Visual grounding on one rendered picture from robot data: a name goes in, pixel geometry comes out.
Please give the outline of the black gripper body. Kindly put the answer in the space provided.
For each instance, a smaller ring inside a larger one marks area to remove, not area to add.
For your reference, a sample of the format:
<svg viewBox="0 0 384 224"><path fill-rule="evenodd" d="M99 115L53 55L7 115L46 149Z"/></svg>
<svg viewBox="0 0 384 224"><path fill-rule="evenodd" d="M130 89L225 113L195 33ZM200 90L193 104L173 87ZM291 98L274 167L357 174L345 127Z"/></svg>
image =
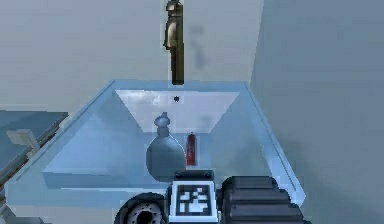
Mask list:
<svg viewBox="0 0 384 224"><path fill-rule="evenodd" d="M134 196L120 207L113 224L168 224L166 199L153 192Z"/></svg>

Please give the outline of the pale blue sink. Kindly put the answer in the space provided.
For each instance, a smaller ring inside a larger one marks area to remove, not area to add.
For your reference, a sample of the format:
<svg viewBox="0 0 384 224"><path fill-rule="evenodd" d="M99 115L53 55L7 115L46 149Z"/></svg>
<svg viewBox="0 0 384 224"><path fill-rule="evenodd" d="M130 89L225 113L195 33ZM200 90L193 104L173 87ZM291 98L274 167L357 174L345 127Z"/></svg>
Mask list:
<svg viewBox="0 0 384 224"><path fill-rule="evenodd" d="M269 175L294 203L304 202L246 83L113 80L6 184L8 206L117 208L145 189L165 191L145 165L161 113L180 145L195 135L196 166L213 171L216 183Z"/></svg>

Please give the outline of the red bottle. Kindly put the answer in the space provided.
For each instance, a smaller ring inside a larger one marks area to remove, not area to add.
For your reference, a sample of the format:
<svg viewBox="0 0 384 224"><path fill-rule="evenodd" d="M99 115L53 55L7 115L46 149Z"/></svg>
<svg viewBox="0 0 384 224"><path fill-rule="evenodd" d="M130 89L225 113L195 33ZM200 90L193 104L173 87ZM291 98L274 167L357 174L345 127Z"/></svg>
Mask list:
<svg viewBox="0 0 384 224"><path fill-rule="evenodd" d="M196 165L196 136L190 133L187 137L186 162L188 166Z"/></svg>

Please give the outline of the brass tap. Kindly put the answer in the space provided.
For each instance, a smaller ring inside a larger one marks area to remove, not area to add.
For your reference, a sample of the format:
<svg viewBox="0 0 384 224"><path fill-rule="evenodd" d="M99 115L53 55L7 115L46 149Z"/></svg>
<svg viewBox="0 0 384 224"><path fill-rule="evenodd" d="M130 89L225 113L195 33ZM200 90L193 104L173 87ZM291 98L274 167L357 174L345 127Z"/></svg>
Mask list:
<svg viewBox="0 0 384 224"><path fill-rule="evenodd" d="M163 46L171 55L171 74L173 85L184 84L184 41L183 41L183 5L179 0L168 0L166 4L168 18Z"/></svg>

